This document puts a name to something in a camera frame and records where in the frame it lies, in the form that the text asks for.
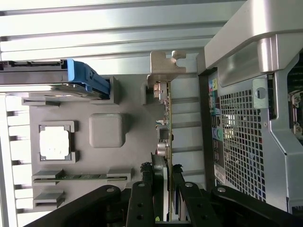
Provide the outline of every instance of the screw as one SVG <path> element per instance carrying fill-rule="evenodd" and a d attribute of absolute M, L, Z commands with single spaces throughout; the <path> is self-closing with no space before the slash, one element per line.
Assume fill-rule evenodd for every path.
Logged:
<path fill-rule="evenodd" d="M 295 97 L 294 101 L 297 102 L 297 103 L 299 103 L 301 101 L 301 97 L 300 96 Z"/>
<path fill-rule="evenodd" d="M 226 192 L 225 188 L 217 188 L 218 192 Z"/>
<path fill-rule="evenodd" d="M 185 186 L 190 188 L 190 187 L 193 186 L 193 184 L 192 183 L 186 183 Z"/>

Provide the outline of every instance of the sticker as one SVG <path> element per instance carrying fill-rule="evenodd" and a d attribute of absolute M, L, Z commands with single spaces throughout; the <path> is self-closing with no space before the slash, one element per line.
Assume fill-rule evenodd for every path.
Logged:
<path fill-rule="evenodd" d="M 216 111 L 216 115 L 220 115 L 220 109 L 216 108 L 215 111 Z"/>
<path fill-rule="evenodd" d="M 219 186 L 219 185 L 222 185 L 222 183 L 216 179 L 215 186 Z"/>
<path fill-rule="evenodd" d="M 213 79 L 213 81 L 212 81 L 212 88 L 213 88 L 213 91 L 216 91 L 218 89 L 217 78 Z"/>
<path fill-rule="evenodd" d="M 225 184 L 225 174 L 220 172 L 219 167 L 214 165 L 214 175 L 217 177 L 223 184 Z"/>
<path fill-rule="evenodd" d="M 213 91 L 213 82 L 212 81 L 208 82 L 208 89 L 209 89 L 209 91 Z"/>

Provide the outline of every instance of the silver metal panel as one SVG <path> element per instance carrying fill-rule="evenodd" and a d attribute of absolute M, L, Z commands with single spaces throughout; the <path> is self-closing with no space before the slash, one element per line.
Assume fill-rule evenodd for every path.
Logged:
<path fill-rule="evenodd" d="M 202 145 L 201 127 L 173 129 L 173 135 L 174 138 L 176 138 L 172 142 L 173 148 L 197 147 Z"/>
<path fill-rule="evenodd" d="M 303 32 L 302 8 L 301 0 L 245 2 L 205 47 L 206 67 L 212 68 L 222 58 L 272 34 Z"/>
<path fill-rule="evenodd" d="M 19 97 L 7 96 L 6 97 L 6 105 L 8 112 L 16 112 L 16 113 L 28 113 L 28 106 L 22 105 L 21 99 Z"/>
<path fill-rule="evenodd" d="M 175 79 L 171 82 L 172 98 L 198 97 L 199 87 L 197 77 Z"/>
<path fill-rule="evenodd" d="M 241 5 L 242 2 L 227 2 L 4 16 L 0 17 L 0 36 L 222 22 L 227 21 Z M 59 26 L 66 18 L 71 23 Z M 36 22 L 39 21 L 41 26 L 20 26 L 20 21 L 32 25 L 37 25 Z"/>
<path fill-rule="evenodd" d="M 197 113 L 173 113 L 174 124 L 183 122 L 199 122 L 201 120 L 201 114 Z"/>
<path fill-rule="evenodd" d="M 193 3 L 210 3 L 210 2 L 227 2 L 240 0 L 74 0 L 74 1 L 51 1 L 51 2 L 35 2 L 29 0 L 26 3 L 22 0 L 12 0 L 4 2 L 0 6 L 1 11 L 7 10 L 28 10 L 29 12 L 37 12 L 51 9 L 73 9 L 79 7 L 100 8 L 100 7 L 121 7 L 121 6 L 149 6 L 149 5 L 178 5 Z"/>
<path fill-rule="evenodd" d="M 262 72 L 284 69 L 303 48 L 303 33 L 276 34 L 258 41 Z"/>
<path fill-rule="evenodd" d="M 77 47 L 86 45 L 125 44 L 128 42 L 152 42 L 158 40 L 182 40 L 192 38 L 212 38 L 220 27 L 189 28 L 158 30 L 145 29 L 142 31 L 92 31 L 81 34 L 64 34 L 52 36 L 36 36 L 12 39 L 0 43 L 2 52 L 26 51 L 52 48 Z"/>
<path fill-rule="evenodd" d="M 289 196 L 289 207 L 302 206 L 303 194 L 302 188 L 303 178 L 302 163 L 303 163 L 303 148 L 295 135 L 289 130 L 289 112 L 285 108 L 288 104 L 287 100 L 287 74 L 298 62 L 298 55 L 292 60 L 289 66 L 282 71 L 279 71 L 274 76 L 275 104 L 277 118 L 270 122 L 270 131 L 276 142 L 284 152 L 286 160 L 286 175 Z"/>
<path fill-rule="evenodd" d="M 188 171 L 204 170 L 204 165 L 201 165 L 203 163 L 203 152 L 201 150 L 186 152 L 186 157 L 184 158 L 184 154 L 182 153 L 174 153 L 173 163 L 181 163 L 183 171 L 187 173 Z"/>
<path fill-rule="evenodd" d="M 83 61 L 92 67 L 99 75 L 127 75 L 127 74 L 147 74 L 150 73 L 151 61 L 149 53 L 144 56 L 124 56 L 122 58 L 110 58 L 102 59 L 101 57 L 96 57 L 93 60 L 92 57 L 81 58 L 79 61 Z M 196 53 L 187 53 L 185 59 L 180 59 L 177 61 L 177 65 L 180 67 L 185 67 L 187 73 L 183 77 L 190 77 L 192 73 L 196 73 Z"/>
<path fill-rule="evenodd" d="M 199 113 L 200 104 L 198 102 L 173 104 L 172 111 L 174 114 Z"/>
<path fill-rule="evenodd" d="M 37 220 L 38 218 L 48 214 L 50 211 L 42 211 L 35 213 L 18 214 L 18 226 L 26 226 L 27 224 Z"/>
<path fill-rule="evenodd" d="M 218 80 L 222 87 L 260 75 L 258 46 L 251 43 L 233 56 L 218 63 Z"/>
<path fill-rule="evenodd" d="M 29 124 L 28 113 L 21 113 L 17 116 L 8 117 L 9 126 L 26 125 Z"/>
<path fill-rule="evenodd" d="M 197 73 L 198 75 L 200 75 L 202 72 L 206 70 L 204 48 L 200 50 L 199 54 L 196 57 L 196 61 L 197 61 Z"/>
<path fill-rule="evenodd" d="M 184 180 L 187 182 L 197 182 L 197 183 L 201 183 L 202 187 L 205 189 L 205 176 L 204 174 L 200 174 L 200 175 L 190 175 L 190 176 L 185 176 Z"/>
<path fill-rule="evenodd" d="M 12 169 L 13 169 L 14 185 L 16 184 L 32 185 L 31 164 L 13 166 Z"/>
<path fill-rule="evenodd" d="M 3 162 L 3 173 L 4 181 L 1 184 L 5 185 L 5 194 L 6 194 L 6 205 L 7 205 L 7 214 L 9 226 L 17 226 L 17 212 L 15 204 L 15 190 L 14 190 L 14 179 L 13 179 L 13 169 L 11 164 L 10 157 L 10 145 L 9 145 L 9 129 L 7 123 L 7 113 L 6 113 L 6 103 L 5 97 L 0 97 L 0 138 L 1 138 L 1 155 Z"/>
<path fill-rule="evenodd" d="M 2 61 L 25 61 L 43 59 L 65 59 L 74 56 L 92 56 L 103 54 L 121 54 L 156 50 L 195 49 L 204 47 L 210 39 L 187 39 L 172 41 L 153 41 L 134 44 L 114 44 L 99 46 L 68 47 L 62 50 L 44 49 L 18 52 L 2 52 Z"/>
<path fill-rule="evenodd" d="M 253 86 L 252 82 L 253 82 L 253 79 L 250 79 L 250 80 L 246 80 L 244 82 L 226 86 L 226 87 L 219 86 L 218 95 L 219 96 L 231 95 L 231 94 L 234 94 L 237 92 L 244 92 L 244 94 L 245 94 L 245 91 L 252 90 L 252 86 Z M 263 192 L 265 192 L 265 197 L 263 197 L 263 198 L 266 200 L 266 202 L 275 207 L 278 207 L 282 210 L 287 210 L 286 198 L 288 196 L 288 186 L 287 186 L 287 181 L 286 181 L 285 154 L 283 153 L 280 146 L 278 145 L 278 143 L 276 142 L 276 140 L 274 139 L 273 135 L 271 134 L 271 132 L 269 130 L 268 125 L 270 124 L 270 122 L 269 122 L 269 116 L 268 116 L 268 109 L 259 109 L 258 110 L 258 109 L 253 108 L 252 110 L 257 111 L 258 115 L 254 115 L 254 112 L 252 112 L 253 117 L 256 117 L 257 121 L 258 121 L 258 117 L 260 117 L 260 122 L 256 122 L 256 124 L 257 124 L 257 133 L 258 134 L 260 133 L 262 140 L 257 140 L 257 141 L 248 140 L 248 142 L 250 141 L 250 149 L 249 149 L 248 144 L 244 144 L 245 149 L 242 148 L 242 153 L 244 152 L 246 154 L 246 152 L 247 152 L 249 155 L 248 157 L 243 159 L 246 161 L 246 159 L 248 158 L 248 163 L 245 163 L 246 167 L 248 167 L 248 169 L 246 169 L 246 173 L 245 173 L 246 177 L 248 177 L 248 173 L 249 174 L 252 173 L 253 183 L 255 183 L 255 178 L 256 178 L 257 186 L 259 184 L 258 177 L 260 177 L 261 195 L 263 196 Z M 252 148 L 253 148 L 252 142 L 254 143 L 255 153 L 252 152 Z M 240 138 L 240 140 L 237 142 L 237 144 L 238 144 L 237 146 L 239 146 L 239 155 L 240 155 L 241 147 L 243 147 L 242 138 Z M 258 162 L 257 162 L 256 151 L 258 151 L 258 157 L 259 157 Z M 262 151 L 262 153 L 263 153 L 263 167 L 262 168 L 260 165 L 261 164 L 260 151 Z M 225 154 L 224 158 L 226 158 L 226 157 L 231 158 L 229 153 Z M 238 159 L 238 158 L 235 159 L 235 162 L 233 162 L 233 164 L 234 164 L 233 168 L 241 169 L 241 167 L 243 167 L 243 171 L 244 171 L 243 160 Z M 236 174 L 236 176 L 239 179 L 243 180 L 241 173 L 242 173 L 242 169 L 238 174 Z M 243 182 L 241 182 L 241 183 L 242 183 L 242 187 L 244 187 L 243 192 L 246 192 L 249 194 L 249 192 L 245 190 L 246 186 L 247 186 L 247 188 L 249 188 L 248 181 L 247 181 L 247 184 L 245 182 L 245 177 L 244 177 L 244 184 L 243 184 Z M 265 191 L 263 191 L 262 183 L 265 184 Z M 250 189 L 255 189 L 255 185 L 253 185 L 253 187 L 252 187 L 252 185 L 250 185 Z"/>
<path fill-rule="evenodd" d="M 2 159 L 2 149 L 0 148 L 0 226 L 9 226 L 9 214 L 8 214 L 8 201 L 6 198 L 6 190 L 5 190 L 5 176 L 3 169 L 3 159 Z"/>
<path fill-rule="evenodd" d="M 166 53 L 164 51 L 152 51 L 150 54 L 151 73 L 147 76 L 148 87 L 154 87 L 157 82 L 170 82 L 175 79 L 178 74 L 186 73 L 186 67 L 177 65 L 177 60 L 184 58 L 186 58 L 185 51 L 172 51 L 171 58 L 166 58 Z"/>
<path fill-rule="evenodd" d="M 23 160 L 31 162 L 30 140 L 17 140 L 10 142 L 10 151 L 12 160 Z"/>

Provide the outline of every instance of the ventilation grille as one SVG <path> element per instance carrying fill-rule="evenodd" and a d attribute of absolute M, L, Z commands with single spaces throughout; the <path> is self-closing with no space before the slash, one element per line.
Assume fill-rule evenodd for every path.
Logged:
<path fill-rule="evenodd" d="M 266 201 L 260 110 L 251 90 L 221 96 L 226 179 L 239 191 Z"/>

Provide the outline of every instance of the mounting hole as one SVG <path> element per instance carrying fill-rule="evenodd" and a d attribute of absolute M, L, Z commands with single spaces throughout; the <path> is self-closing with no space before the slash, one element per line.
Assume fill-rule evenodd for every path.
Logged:
<path fill-rule="evenodd" d="M 113 192 L 115 189 L 114 188 L 109 188 L 109 189 L 107 189 L 106 191 L 107 192 Z"/>
<path fill-rule="evenodd" d="M 263 87 L 259 87 L 255 93 L 256 97 L 259 99 L 263 99 L 266 96 L 266 90 Z"/>
<path fill-rule="evenodd" d="M 201 218 L 202 218 L 203 220 L 207 220 L 207 219 L 208 219 L 208 216 L 207 216 L 207 215 L 202 215 Z"/>
<path fill-rule="evenodd" d="M 142 214 L 141 214 L 141 215 L 138 215 L 138 216 L 137 216 L 137 219 L 138 219 L 138 220 L 142 220 L 142 219 L 143 219 L 143 215 L 142 215 Z"/>

